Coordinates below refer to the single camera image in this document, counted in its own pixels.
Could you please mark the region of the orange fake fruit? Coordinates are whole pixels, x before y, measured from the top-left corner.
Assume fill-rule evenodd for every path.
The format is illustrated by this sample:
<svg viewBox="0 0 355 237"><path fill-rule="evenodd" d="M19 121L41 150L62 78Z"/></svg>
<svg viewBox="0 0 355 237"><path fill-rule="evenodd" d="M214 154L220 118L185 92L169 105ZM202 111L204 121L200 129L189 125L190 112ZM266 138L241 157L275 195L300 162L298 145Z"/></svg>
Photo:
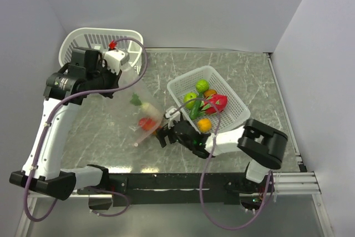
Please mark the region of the orange fake fruit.
<svg viewBox="0 0 355 237"><path fill-rule="evenodd" d="M197 122L197 127L200 132L206 133L212 129L212 122L208 118L203 118Z"/></svg>

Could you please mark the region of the aluminium frame rail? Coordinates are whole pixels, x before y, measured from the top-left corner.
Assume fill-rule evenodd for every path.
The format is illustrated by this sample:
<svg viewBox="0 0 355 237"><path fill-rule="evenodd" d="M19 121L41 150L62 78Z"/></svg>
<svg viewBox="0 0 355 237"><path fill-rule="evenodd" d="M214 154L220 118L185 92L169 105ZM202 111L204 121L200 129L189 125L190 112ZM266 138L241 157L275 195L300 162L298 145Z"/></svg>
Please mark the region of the aluminium frame rail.
<svg viewBox="0 0 355 237"><path fill-rule="evenodd" d="M279 195L321 194L314 172L274 173L275 192Z"/></svg>

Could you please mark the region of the red fake strawberry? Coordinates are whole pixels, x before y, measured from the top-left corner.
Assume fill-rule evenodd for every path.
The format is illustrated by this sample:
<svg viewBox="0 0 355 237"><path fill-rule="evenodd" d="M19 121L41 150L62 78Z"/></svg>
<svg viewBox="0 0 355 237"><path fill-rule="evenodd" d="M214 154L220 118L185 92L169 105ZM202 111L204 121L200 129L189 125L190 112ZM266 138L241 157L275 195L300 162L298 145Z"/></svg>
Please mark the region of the red fake strawberry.
<svg viewBox="0 0 355 237"><path fill-rule="evenodd" d="M221 94L208 96L201 102L200 113L202 115L212 115L216 112L222 112L228 104L228 97Z"/></svg>

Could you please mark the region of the white fake radish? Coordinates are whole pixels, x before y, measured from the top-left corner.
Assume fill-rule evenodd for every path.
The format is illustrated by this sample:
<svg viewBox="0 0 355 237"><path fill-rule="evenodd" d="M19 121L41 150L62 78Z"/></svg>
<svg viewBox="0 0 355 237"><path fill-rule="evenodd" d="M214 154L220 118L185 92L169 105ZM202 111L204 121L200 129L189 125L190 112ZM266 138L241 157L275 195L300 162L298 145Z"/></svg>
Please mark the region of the white fake radish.
<svg viewBox="0 0 355 237"><path fill-rule="evenodd" d="M145 115L155 121L158 121L163 117L161 111L149 102L142 102L136 93L133 93L130 104L139 107Z"/></svg>

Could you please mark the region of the red yellow fake mango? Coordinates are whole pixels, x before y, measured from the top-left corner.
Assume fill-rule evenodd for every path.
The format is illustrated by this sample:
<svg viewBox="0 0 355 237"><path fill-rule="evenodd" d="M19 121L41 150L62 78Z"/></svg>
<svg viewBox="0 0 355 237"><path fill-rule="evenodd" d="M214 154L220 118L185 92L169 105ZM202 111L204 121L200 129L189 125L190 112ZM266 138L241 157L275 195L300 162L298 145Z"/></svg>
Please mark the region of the red yellow fake mango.
<svg viewBox="0 0 355 237"><path fill-rule="evenodd" d="M157 131L161 129L161 126L157 126L156 121L149 117L141 118L138 121L138 126L140 129L146 133L149 133L150 135L156 135Z"/></svg>

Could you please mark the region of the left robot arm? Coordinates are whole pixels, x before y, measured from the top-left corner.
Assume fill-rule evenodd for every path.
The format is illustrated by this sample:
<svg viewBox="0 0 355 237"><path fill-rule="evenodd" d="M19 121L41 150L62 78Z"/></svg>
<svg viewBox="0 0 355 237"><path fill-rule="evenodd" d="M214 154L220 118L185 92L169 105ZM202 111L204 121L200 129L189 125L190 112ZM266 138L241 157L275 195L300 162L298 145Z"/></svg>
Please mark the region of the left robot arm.
<svg viewBox="0 0 355 237"><path fill-rule="evenodd" d="M129 59L119 49L102 53L96 49L74 48L71 60L46 81L43 114L32 151L22 170L12 172L11 184L66 200L74 190L91 187L102 194L110 188L109 171L89 164L82 168L63 169L61 158L74 118L84 96L70 99L56 112L52 110L64 98L84 91L99 90L107 98L118 87L121 66Z"/></svg>

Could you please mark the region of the white perforated rectangular basket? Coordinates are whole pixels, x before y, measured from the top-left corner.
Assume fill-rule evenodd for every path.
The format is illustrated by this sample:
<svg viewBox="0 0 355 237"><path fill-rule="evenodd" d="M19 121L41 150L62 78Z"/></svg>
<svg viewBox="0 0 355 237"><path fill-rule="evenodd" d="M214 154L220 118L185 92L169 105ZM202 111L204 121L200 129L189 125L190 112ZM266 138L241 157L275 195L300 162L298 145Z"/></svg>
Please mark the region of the white perforated rectangular basket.
<svg viewBox="0 0 355 237"><path fill-rule="evenodd" d="M217 93L228 98L226 108L221 112L219 133L238 128L249 119L251 113L246 104L227 81L213 67L208 65L193 69L168 82L167 89L178 107L184 103L186 94L197 93L195 86L201 79L208 82L210 89L214 89Z"/></svg>

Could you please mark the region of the brown fake food piece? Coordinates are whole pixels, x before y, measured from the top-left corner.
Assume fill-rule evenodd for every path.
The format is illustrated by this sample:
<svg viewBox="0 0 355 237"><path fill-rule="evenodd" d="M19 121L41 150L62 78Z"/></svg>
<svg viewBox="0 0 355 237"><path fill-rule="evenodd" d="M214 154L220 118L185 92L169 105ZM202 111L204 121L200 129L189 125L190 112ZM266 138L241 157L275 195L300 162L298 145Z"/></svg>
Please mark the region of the brown fake food piece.
<svg viewBox="0 0 355 237"><path fill-rule="evenodd" d="M214 89L209 89L204 92L204 98L208 98L214 94L217 94L217 91Z"/></svg>

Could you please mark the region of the green fake apple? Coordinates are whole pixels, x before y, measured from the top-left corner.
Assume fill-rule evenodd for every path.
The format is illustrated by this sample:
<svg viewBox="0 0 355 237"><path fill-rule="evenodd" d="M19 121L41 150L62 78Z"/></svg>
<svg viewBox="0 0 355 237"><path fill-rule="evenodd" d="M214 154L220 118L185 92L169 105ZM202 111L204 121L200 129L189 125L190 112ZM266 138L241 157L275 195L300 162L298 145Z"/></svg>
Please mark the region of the green fake apple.
<svg viewBox="0 0 355 237"><path fill-rule="evenodd" d="M184 96L185 107L191 110L195 103L195 98L197 98L197 94L195 92L189 92Z"/></svg>

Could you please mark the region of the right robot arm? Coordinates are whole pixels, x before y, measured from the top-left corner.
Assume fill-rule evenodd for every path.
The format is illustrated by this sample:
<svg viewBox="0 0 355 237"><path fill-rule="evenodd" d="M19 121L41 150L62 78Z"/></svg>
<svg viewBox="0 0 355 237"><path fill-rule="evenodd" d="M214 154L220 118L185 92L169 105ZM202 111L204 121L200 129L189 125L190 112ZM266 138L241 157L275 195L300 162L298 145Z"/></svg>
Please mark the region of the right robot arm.
<svg viewBox="0 0 355 237"><path fill-rule="evenodd" d="M161 147L166 146L165 138L171 144L176 142L188 148L194 155L206 159L221 154L242 151L251 158L243 177L243 186L256 191L270 170L279 170L288 142L288 136L255 119L223 133L199 133L186 120L166 124L156 131Z"/></svg>

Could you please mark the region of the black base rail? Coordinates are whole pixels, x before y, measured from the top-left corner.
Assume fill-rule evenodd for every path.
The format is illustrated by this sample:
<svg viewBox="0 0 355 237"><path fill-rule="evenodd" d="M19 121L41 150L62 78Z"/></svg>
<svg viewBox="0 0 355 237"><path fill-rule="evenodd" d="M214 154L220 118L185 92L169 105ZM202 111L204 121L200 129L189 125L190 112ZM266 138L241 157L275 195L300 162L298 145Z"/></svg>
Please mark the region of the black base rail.
<svg viewBox="0 0 355 237"><path fill-rule="evenodd" d="M195 204L200 202L200 173L110 174L104 188L79 189L79 195L112 197L114 207L143 204ZM263 193L266 179L255 183L244 173L206 173L202 185L204 203L252 204L252 195Z"/></svg>

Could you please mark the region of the clear zip top bag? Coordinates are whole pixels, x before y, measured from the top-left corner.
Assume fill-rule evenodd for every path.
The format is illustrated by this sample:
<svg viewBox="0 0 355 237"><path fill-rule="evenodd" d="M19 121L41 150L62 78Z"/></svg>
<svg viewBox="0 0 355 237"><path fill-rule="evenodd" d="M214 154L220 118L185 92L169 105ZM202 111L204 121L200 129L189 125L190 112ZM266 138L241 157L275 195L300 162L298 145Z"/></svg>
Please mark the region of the clear zip top bag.
<svg viewBox="0 0 355 237"><path fill-rule="evenodd" d="M118 85L130 87L114 93L114 98L108 104L119 128L128 131L129 142L135 147L160 128L164 113L143 80L133 83L137 78L138 74L133 67L122 67Z"/></svg>

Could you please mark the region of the green fake chili pepper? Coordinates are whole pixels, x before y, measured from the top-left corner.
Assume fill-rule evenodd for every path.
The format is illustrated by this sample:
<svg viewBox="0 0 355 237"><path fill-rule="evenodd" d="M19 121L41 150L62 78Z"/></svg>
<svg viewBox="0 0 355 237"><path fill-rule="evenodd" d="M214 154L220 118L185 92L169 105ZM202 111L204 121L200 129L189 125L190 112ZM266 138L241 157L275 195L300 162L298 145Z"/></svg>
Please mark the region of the green fake chili pepper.
<svg viewBox="0 0 355 237"><path fill-rule="evenodd" d="M198 98L197 100L194 101L194 105L190 110L189 118L191 120L195 120L198 117L200 113L200 106L201 106L201 99Z"/></svg>

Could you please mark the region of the white slatted round basket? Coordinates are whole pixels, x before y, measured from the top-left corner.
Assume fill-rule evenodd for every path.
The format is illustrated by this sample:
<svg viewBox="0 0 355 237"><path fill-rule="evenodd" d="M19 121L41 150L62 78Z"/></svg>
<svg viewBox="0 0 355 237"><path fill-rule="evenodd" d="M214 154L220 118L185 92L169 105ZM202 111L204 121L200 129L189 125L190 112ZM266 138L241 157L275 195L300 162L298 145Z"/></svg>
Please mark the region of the white slatted round basket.
<svg viewBox="0 0 355 237"><path fill-rule="evenodd" d="M134 30L110 28L78 28L70 32L59 50L60 66L69 63L72 51L76 47L96 49L104 53L114 49L121 49L129 53L129 61L121 67L125 71L130 65L137 73L141 71L142 48L136 42L143 43L142 35Z"/></svg>

